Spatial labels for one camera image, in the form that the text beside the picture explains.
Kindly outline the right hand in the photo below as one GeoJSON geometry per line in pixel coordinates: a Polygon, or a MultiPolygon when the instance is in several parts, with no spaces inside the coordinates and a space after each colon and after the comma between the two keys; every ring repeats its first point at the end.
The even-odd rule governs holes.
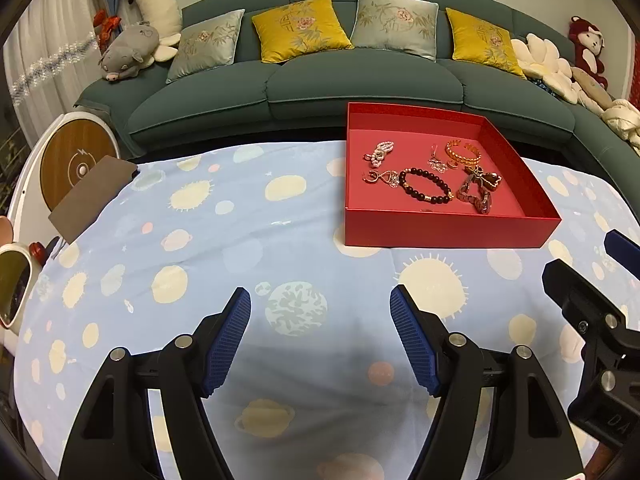
{"type": "Polygon", "coordinates": [[[588,464],[585,466],[586,479],[598,480],[600,475],[612,464],[615,456],[616,452],[614,450],[611,450],[603,443],[599,443],[588,464]]]}

